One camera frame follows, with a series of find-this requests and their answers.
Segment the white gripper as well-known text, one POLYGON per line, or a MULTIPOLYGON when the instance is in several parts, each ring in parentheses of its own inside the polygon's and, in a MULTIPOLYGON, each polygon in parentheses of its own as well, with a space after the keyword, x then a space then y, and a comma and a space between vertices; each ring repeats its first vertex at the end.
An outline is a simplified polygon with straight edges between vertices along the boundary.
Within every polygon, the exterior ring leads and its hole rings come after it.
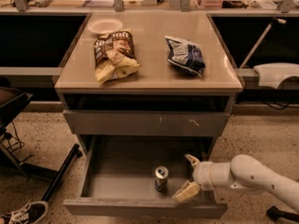
POLYGON ((182 187, 172 196, 176 202, 184 202, 191 197, 197 195, 202 190, 213 190, 212 179, 210 171, 213 165, 212 161, 200 162, 196 157, 191 154, 186 154, 185 158, 190 162, 193 167, 192 177, 193 182, 187 180, 182 187))

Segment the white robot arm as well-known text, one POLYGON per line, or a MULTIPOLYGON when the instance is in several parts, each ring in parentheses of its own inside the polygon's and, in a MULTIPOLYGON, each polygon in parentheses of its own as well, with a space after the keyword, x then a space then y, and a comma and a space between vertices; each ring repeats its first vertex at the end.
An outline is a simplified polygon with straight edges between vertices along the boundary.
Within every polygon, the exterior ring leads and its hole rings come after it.
POLYGON ((237 155, 230 162, 199 161, 190 154, 193 181, 187 180, 173 195, 184 202, 200 190, 229 189, 247 194, 266 191, 299 212, 299 183, 280 175, 248 155, 237 155))

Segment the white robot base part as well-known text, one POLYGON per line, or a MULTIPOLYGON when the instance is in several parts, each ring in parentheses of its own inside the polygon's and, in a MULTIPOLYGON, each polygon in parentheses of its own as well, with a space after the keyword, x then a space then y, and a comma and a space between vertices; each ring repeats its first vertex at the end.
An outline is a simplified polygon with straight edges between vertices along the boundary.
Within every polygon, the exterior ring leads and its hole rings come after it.
POLYGON ((253 70, 259 76, 259 85, 277 89, 290 77, 299 77, 299 64, 296 63, 265 63, 256 65, 253 70))

